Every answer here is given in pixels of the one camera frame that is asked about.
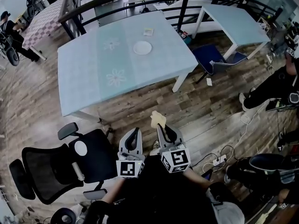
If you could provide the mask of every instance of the power strip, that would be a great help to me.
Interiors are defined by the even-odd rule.
[[[220,157],[220,160],[219,160],[219,161],[217,161],[217,159],[214,159],[214,160],[213,160],[213,165],[214,165],[214,167],[215,167],[215,166],[218,166],[219,164],[221,164],[221,163],[223,163],[223,162],[225,162],[225,160],[226,160],[226,155],[222,155],[222,156]]]

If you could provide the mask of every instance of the hand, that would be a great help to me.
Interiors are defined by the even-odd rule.
[[[284,203],[286,197],[289,195],[289,192],[290,192],[289,189],[282,189],[282,190],[279,192],[278,199],[279,199],[279,203],[280,203],[280,204]]]

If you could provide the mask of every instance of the small card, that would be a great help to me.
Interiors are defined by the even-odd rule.
[[[154,29],[152,29],[152,28],[145,28],[143,35],[153,36],[153,33],[154,33]]]
[[[206,79],[206,83],[207,83],[208,86],[212,86],[212,80],[211,80],[211,78],[207,78]]]

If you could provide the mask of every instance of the table leg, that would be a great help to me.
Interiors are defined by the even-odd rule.
[[[248,57],[247,59],[249,60],[251,57],[253,57],[260,49],[262,49],[265,45],[267,44],[267,42],[263,42],[262,44],[260,44]]]
[[[76,112],[72,113],[71,115],[75,116],[75,117],[78,117],[80,119],[86,119],[86,120],[95,121],[95,122],[98,122],[98,123],[102,121],[101,118],[93,116],[93,115],[88,114],[88,113],[85,113],[83,111],[76,111]]]
[[[44,61],[47,60],[47,58],[45,58],[41,53],[39,53],[34,47],[30,47],[30,49],[37,54],[40,58],[42,58]]]
[[[231,55],[231,54],[233,54],[233,52],[237,49],[237,45],[236,44],[233,44],[231,47],[230,47],[230,49],[228,49],[228,51],[224,54],[224,56],[223,56],[223,58],[226,60],[226,59],[228,59],[229,58],[229,56]]]
[[[197,19],[197,22],[196,22],[196,28],[195,28],[195,31],[194,31],[193,34],[192,34],[192,39],[195,38],[195,36],[196,36],[196,34],[197,34],[197,31],[198,31],[198,29],[199,29],[199,27],[200,27],[201,21],[202,21],[202,19],[203,19],[205,13],[206,13],[205,10],[204,10],[203,8],[201,8],[201,9],[200,9],[200,14],[199,14],[198,19]]]
[[[178,77],[176,83],[174,84],[174,86],[172,88],[172,92],[175,93],[178,91],[178,89],[181,87],[182,83],[184,82],[184,80],[186,79],[188,74],[189,73],[184,73]]]

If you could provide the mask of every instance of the chair base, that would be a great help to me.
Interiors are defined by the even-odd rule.
[[[205,72],[205,73],[203,74],[203,76],[196,82],[196,84],[198,84],[199,82],[201,82],[201,81],[203,80],[203,78],[206,77],[206,75],[207,75],[207,72]]]

